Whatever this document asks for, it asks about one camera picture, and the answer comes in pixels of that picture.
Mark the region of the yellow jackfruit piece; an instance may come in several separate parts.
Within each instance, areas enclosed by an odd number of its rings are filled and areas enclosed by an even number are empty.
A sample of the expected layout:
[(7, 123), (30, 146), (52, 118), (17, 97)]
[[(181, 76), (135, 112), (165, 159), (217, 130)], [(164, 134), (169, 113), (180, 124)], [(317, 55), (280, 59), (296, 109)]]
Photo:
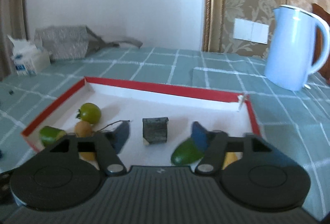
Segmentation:
[(224, 164), (223, 164), (222, 169), (224, 170), (227, 166), (236, 162), (237, 160), (238, 160), (238, 156), (235, 152), (227, 152), (225, 155)]

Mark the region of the green mango piece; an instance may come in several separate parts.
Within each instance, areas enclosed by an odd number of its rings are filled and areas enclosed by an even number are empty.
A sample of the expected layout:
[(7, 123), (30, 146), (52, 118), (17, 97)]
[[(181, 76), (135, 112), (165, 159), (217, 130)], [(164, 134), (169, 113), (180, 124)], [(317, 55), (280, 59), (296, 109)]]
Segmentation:
[(175, 166), (190, 165), (202, 159), (204, 153), (200, 151), (191, 138), (181, 142), (171, 155), (171, 163)]

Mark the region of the green persimmon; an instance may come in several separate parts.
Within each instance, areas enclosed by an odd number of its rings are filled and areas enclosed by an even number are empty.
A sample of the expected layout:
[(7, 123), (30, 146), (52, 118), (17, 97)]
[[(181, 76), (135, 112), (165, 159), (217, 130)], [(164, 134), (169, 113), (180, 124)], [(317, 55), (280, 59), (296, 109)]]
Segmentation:
[(86, 121), (92, 125), (99, 123), (102, 113), (98, 106), (93, 103), (85, 103), (81, 105), (77, 112), (76, 118), (81, 121)]

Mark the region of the cucumber piece large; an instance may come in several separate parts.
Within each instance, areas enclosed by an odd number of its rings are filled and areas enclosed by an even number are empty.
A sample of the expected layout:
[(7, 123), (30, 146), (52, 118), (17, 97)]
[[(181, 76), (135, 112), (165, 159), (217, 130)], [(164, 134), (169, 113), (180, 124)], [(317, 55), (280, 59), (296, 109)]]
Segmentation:
[(51, 126), (44, 126), (39, 131), (39, 138), (44, 147), (54, 144), (57, 140), (61, 139), (67, 133), (62, 130)]

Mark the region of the yellow fruit chunk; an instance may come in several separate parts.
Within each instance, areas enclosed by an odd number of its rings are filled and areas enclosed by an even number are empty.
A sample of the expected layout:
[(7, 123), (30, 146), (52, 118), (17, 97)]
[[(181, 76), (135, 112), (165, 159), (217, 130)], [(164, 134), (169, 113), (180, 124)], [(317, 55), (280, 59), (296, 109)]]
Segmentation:
[(79, 157), (87, 162), (96, 161), (96, 154), (94, 152), (80, 152)]

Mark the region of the brown longan with stem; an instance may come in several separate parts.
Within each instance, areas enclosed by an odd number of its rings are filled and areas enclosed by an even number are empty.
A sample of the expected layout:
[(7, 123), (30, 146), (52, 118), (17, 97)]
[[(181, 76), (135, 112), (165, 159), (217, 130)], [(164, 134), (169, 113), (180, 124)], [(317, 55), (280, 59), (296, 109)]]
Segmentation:
[(106, 130), (108, 127), (113, 126), (117, 123), (130, 123), (130, 120), (118, 120), (112, 123), (109, 123), (108, 125), (102, 127), (99, 130), (94, 131), (92, 128), (92, 125), (87, 122), (87, 121), (79, 121), (75, 127), (74, 127), (74, 133), (78, 136), (78, 137), (92, 137), (95, 133), (97, 132), (101, 132)]

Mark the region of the red shallow cardboard box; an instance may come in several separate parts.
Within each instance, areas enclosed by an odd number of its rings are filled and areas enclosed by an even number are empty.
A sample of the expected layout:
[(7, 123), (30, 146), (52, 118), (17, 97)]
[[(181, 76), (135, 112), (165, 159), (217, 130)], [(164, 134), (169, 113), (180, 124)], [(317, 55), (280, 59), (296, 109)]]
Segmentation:
[[(222, 130), (234, 137), (259, 134), (259, 126), (248, 96), (243, 93), (143, 83), (139, 81), (86, 77), (72, 85), (44, 109), (23, 131), (34, 151), (44, 147), (39, 132), (51, 126), (72, 132), (81, 105), (93, 103), (102, 112), (96, 130), (130, 123), (130, 136), (120, 159), (125, 166), (169, 166), (177, 145), (191, 135), (193, 122), (206, 129)], [(168, 118), (166, 143), (147, 145), (143, 140), (145, 118)]]

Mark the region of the green checked tablecloth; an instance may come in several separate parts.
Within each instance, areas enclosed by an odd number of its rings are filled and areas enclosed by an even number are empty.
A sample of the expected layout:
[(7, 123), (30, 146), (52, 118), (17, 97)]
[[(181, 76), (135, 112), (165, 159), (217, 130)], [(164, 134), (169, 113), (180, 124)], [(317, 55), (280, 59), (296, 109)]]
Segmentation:
[(162, 48), (111, 48), (81, 60), (53, 62), (35, 76), (1, 82), (1, 171), (32, 157), (21, 131), (83, 77), (181, 85), (250, 95), (263, 137), (296, 160), (312, 185), (304, 208), (329, 212), (329, 84), (318, 73), (298, 92), (264, 76), (265, 61), (237, 54)]

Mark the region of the grey patterned paper bag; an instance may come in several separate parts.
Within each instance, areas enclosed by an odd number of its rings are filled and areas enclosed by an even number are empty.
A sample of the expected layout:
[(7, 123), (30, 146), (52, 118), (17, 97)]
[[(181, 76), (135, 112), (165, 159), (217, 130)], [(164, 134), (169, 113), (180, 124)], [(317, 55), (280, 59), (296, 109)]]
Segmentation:
[(37, 28), (34, 40), (42, 44), (52, 61), (84, 59), (100, 49), (121, 44), (138, 48), (143, 45), (141, 41), (125, 36), (107, 42), (86, 25)]

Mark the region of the white electric kettle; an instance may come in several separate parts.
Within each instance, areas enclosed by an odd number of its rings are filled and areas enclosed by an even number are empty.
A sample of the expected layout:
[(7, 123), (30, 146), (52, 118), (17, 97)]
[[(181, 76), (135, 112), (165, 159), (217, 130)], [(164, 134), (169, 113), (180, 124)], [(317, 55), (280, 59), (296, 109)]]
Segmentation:
[[(280, 5), (273, 10), (276, 26), (265, 66), (265, 77), (289, 91), (299, 91), (308, 76), (317, 72), (329, 56), (329, 25), (316, 14), (299, 7)], [(316, 30), (321, 30), (321, 54), (312, 63)]]

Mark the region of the tissue pack with cat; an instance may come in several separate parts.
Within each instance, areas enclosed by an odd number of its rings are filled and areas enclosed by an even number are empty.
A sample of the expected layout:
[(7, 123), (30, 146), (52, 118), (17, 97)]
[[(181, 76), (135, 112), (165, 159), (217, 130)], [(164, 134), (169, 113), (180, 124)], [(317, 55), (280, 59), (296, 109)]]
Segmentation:
[(43, 47), (42, 40), (13, 39), (11, 59), (18, 75), (35, 75), (50, 66), (49, 52)]

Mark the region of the beige patterned curtain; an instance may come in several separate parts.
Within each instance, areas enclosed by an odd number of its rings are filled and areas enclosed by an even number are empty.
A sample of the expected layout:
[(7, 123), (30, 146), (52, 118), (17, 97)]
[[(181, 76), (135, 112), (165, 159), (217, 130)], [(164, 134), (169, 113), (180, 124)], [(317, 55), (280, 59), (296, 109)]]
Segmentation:
[(1, 79), (15, 72), (8, 36), (26, 38), (24, 0), (1, 0)]

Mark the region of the wooden chair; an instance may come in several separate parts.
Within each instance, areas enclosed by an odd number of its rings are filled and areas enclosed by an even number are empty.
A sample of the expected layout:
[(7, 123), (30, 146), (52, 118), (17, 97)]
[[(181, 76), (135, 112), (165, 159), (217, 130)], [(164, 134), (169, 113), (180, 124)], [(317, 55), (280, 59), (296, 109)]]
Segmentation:
[[(330, 14), (326, 12), (321, 6), (319, 6), (316, 3), (312, 4), (312, 12), (318, 16), (320, 16), (323, 20), (327, 22), (327, 24), (330, 25)], [(313, 57), (313, 63), (315, 63), (320, 55), (321, 55), (321, 49), (323, 44), (323, 37), (321, 30), (319, 27), (317, 27), (316, 30), (316, 44), (314, 49), (314, 57)], [(330, 69), (329, 69), (329, 59), (330, 56), (328, 56), (328, 60), (325, 62), (325, 64), (319, 69), (320, 75), (326, 79), (327, 83), (329, 84), (329, 76), (330, 76)]]

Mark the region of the white wall switch plate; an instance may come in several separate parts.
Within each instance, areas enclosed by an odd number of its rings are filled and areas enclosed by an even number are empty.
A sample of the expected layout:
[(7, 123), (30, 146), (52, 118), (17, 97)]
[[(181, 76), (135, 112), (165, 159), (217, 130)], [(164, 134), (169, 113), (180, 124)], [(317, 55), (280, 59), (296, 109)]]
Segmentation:
[(269, 25), (236, 18), (234, 20), (233, 38), (258, 44), (267, 44), (269, 39)]

